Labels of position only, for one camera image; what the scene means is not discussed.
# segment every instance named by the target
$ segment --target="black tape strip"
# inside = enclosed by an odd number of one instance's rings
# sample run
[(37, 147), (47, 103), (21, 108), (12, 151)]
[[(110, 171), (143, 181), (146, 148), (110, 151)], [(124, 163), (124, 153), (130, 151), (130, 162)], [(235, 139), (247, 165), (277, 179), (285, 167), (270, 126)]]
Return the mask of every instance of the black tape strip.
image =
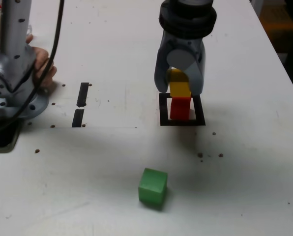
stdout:
[(78, 128), (82, 126), (84, 109), (76, 109), (72, 121), (72, 128)]
[(192, 96), (192, 100), (194, 102), (196, 120), (198, 122), (198, 125), (205, 125), (205, 116), (202, 109), (200, 96)]
[(168, 123), (168, 114), (167, 114), (167, 98), (171, 97), (170, 93), (160, 93), (159, 97), (159, 104), (160, 104), (160, 123), (161, 126), (165, 126)]
[(205, 125), (205, 117), (202, 109), (200, 96), (191, 96), (194, 102), (196, 119), (190, 119), (188, 121), (183, 120), (171, 120), (168, 119), (167, 112), (167, 98), (171, 98), (170, 93), (159, 94), (160, 105), (160, 124), (161, 126), (202, 126)]
[(89, 83), (81, 83), (80, 85), (80, 91), (77, 101), (78, 107), (85, 107), (87, 105), (87, 95), (88, 95), (88, 85)]

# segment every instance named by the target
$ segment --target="red block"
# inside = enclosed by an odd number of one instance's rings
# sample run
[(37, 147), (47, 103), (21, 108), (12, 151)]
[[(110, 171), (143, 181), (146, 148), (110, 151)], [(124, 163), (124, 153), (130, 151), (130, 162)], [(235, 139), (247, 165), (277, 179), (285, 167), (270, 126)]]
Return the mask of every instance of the red block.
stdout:
[(191, 97), (173, 97), (171, 104), (171, 119), (189, 120)]

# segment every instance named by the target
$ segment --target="yellow block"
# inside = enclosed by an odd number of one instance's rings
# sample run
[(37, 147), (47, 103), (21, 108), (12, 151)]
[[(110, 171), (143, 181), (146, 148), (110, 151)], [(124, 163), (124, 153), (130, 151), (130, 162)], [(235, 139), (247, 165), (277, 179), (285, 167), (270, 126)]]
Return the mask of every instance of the yellow block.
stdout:
[(188, 77), (181, 70), (170, 70), (171, 97), (190, 97)]

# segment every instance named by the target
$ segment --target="stacked blocks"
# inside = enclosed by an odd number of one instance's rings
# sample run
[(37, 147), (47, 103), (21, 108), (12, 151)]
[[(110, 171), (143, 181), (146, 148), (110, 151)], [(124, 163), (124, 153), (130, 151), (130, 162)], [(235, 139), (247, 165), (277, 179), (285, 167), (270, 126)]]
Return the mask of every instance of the stacked blocks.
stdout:
[(139, 184), (139, 200), (160, 206), (164, 202), (167, 173), (145, 168)]
[(188, 121), (191, 92), (188, 77), (181, 70), (170, 70), (170, 90), (172, 97), (171, 119)]

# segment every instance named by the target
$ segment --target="black square outline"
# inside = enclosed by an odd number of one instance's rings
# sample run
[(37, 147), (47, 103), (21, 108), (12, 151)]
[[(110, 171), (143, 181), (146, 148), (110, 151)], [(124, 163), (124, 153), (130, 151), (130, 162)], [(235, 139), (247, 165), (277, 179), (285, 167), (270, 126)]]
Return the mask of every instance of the black square outline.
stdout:
[(158, 95), (160, 105), (160, 123), (161, 126), (202, 126), (205, 125), (205, 117), (202, 109), (200, 96), (191, 96), (194, 102), (196, 119), (190, 119), (188, 121), (171, 120), (168, 119), (167, 112), (167, 98), (171, 98), (169, 92), (160, 93)]

